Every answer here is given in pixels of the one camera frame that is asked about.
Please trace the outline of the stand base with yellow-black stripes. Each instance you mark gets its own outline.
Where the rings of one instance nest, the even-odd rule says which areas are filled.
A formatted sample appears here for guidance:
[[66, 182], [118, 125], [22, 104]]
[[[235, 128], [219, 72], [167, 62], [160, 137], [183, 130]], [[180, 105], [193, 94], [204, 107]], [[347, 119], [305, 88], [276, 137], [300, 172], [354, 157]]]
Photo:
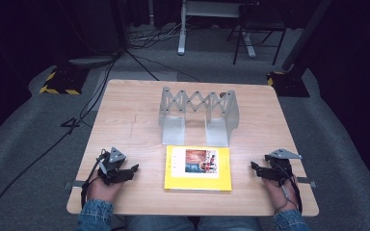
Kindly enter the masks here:
[[88, 69], [82, 68], [72, 70], [53, 68], [41, 87], [40, 93], [81, 94], [89, 72]]
[[278, 97], [309, 97], [303, 80], [289, 72], [272, 71], [266, 78], [267, 84], [274, 88]]

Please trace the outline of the person's left leg in jeans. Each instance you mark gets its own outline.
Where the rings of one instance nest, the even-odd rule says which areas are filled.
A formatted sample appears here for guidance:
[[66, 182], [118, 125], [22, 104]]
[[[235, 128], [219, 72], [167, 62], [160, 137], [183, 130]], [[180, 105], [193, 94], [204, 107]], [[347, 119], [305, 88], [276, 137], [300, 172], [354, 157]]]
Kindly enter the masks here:
[[126, 231], [195, 231], [187, 217], [127, 216]]

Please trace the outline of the yellow book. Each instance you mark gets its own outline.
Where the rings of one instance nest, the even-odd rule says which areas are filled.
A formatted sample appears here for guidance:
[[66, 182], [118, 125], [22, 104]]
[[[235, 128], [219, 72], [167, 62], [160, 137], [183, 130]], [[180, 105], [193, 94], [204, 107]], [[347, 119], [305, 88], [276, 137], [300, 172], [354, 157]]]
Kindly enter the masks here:
[[164, 189], [231, 192], [229, 149], [168, 145]]

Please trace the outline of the person's right leg in jeans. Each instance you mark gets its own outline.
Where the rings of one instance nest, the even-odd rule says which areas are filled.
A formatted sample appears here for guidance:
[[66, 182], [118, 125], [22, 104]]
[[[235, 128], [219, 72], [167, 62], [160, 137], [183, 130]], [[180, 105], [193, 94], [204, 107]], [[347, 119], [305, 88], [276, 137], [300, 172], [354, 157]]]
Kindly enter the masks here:
[[254, 217], [201, 217], [198, 231], [261, 231]]

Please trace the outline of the black chair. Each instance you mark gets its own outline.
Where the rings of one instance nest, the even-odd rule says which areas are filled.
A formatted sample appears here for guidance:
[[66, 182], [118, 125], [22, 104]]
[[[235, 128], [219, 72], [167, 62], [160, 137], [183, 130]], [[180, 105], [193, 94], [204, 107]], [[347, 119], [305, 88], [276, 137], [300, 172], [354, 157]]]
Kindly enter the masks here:
[[233, 64], [236, 64], [240, 47], [253, 47], [250, 33], [266, 33], [267, 36], [260, 43], [261, 47], [265, 47], [264, 42], [273, 32], [281, 32], [278, 43], [272, 45], [272, 48], [276, 48], [276, 54], [272, 61], [272, 64], [275, 64], [286, 29], [281, 13], [267, 0], [248, 0], [240, 5], [237, 22], [226, 39], [230, 40], [231, 36], [237, 33]]

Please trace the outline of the grey metal expandable book rack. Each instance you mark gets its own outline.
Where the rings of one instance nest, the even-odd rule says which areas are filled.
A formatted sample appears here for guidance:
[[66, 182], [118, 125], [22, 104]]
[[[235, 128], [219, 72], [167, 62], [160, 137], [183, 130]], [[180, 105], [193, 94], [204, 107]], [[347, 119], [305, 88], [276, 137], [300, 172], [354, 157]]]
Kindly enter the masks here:
[[208, 146], [227, 147], [231, 133], [239, 125], [240, 113], [236, 92], [214, 91], [203, 95], [195, 91], [188, 95], [186, 90], [172, 93], [163, 87], [159, 125], [162, 131], [162, 144], [185, 144], [186, 114], [205, 112], [205, 140]]

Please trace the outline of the grey metal table bracket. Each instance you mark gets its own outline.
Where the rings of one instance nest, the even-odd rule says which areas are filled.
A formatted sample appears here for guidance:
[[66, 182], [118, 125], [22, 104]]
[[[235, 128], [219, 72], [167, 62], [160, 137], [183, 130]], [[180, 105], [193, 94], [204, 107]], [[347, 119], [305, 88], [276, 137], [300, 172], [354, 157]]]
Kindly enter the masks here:
[[64, 189], [71, 190], [72, 188], [82, 188], [85, 184], [84, 181], [73, 181], [73, 182], [65, 182]]
[[308, 185], [311, 188], [317, 187], [317, 183], [307, 177], [298, 177], [297, 180], [300, 185]]

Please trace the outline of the person's left hand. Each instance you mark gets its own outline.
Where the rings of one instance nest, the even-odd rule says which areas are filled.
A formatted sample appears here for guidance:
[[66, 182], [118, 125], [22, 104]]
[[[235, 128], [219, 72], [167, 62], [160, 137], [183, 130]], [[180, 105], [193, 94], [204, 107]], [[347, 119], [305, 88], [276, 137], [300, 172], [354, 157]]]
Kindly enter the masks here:
[[102, 200], [113, 203], [122, 186], [122, 183], [106, 185], [101, 178], [94, 177], [89, 184], [87, 199]]

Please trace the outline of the person's right hand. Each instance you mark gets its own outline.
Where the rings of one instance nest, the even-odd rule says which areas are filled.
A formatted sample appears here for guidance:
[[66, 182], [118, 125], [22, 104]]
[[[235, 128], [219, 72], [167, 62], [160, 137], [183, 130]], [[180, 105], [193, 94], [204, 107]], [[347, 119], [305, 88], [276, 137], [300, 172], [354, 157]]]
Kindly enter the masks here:
[[295, 190], [290, 181], [285, 181], [283, 186], [268, 179], [263, 179], [262, 182], [270, 195], [276, 214], [298, 209]]

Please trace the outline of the person's leg in jeans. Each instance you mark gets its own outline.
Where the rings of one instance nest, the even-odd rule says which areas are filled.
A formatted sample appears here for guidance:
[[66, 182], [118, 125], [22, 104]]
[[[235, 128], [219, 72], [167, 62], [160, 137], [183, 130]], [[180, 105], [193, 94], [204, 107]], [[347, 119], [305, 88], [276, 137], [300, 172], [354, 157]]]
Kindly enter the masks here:
[[127, 216], [126, 231], [195, 231], [187, 217]]
[[261, 231], [254, 217], [201, 217], [198, 231]]

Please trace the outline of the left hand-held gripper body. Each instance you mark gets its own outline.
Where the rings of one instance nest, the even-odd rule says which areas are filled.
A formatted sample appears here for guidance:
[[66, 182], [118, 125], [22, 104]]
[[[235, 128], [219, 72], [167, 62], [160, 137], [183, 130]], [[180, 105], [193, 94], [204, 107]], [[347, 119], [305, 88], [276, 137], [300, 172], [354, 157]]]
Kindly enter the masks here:
[[118, 149], [112, 147], [111, 151], [104, 150], [99, 158], [98, 176], [106, 185], [120, 183], [119, 172], [120, 167], [124, 163], [126, 156]]

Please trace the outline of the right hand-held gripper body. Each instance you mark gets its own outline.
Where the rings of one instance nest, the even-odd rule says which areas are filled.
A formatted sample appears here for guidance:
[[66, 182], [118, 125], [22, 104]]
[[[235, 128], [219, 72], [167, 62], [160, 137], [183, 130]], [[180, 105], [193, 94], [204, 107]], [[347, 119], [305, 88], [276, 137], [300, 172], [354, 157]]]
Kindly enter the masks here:
[[301, 159], [300, 154], [293, 153], [286, 149], [277, 149], [265, 156], [265, 161], [269, 164], [269, 168], [274, 172], [275, 179], [281, 186], [286, 180], [293, 176], [290, 159]]

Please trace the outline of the white desk frame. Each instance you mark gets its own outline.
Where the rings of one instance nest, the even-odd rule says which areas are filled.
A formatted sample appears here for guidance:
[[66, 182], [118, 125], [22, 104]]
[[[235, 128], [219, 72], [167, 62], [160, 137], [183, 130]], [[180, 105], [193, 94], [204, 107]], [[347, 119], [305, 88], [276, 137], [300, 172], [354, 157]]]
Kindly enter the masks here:
[[177, 54], [185, 54], [186, 21], [191, 16], [237, 18], [240, 3], [226, 0], [182, 0], [180, 34]]

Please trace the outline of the dark metal stand post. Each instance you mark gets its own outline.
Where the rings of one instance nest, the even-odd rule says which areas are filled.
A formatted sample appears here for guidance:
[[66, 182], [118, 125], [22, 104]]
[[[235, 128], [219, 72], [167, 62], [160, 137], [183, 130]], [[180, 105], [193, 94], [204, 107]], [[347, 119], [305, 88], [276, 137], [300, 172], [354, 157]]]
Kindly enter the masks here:
[[325, 12], [329, 8], [333, 0], [321, 0], [313, 16], [309, 19], [306, 27], [304, 28], [301, 36], [293, 46], [291, 52], [285, 59], [281, 68], [285, 71], [289, 71], [298, 61], [300, 54], [304, 51], [306, 43], [309, 41], [312, 33], [317, 28], [319, 22], [323, 18]]

